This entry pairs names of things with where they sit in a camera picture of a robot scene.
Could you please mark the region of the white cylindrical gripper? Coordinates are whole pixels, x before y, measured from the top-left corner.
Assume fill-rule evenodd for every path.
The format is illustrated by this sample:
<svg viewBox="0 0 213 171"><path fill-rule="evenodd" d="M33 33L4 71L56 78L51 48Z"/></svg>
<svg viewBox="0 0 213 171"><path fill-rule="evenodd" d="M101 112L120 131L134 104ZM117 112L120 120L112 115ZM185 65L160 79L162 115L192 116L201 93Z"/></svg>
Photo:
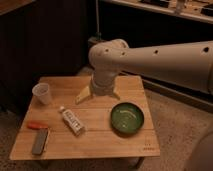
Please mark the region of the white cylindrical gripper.
<svg viewBox="0 0 213 171"><path fill-rule="evenodd" d="M111 95L120 100L119 93L115 87L116 72L107 70L95 70L90 81L90 87L86 86L76 96L75 103L80 104L84 100L91 98L92 93L98 96Z"/></svg>

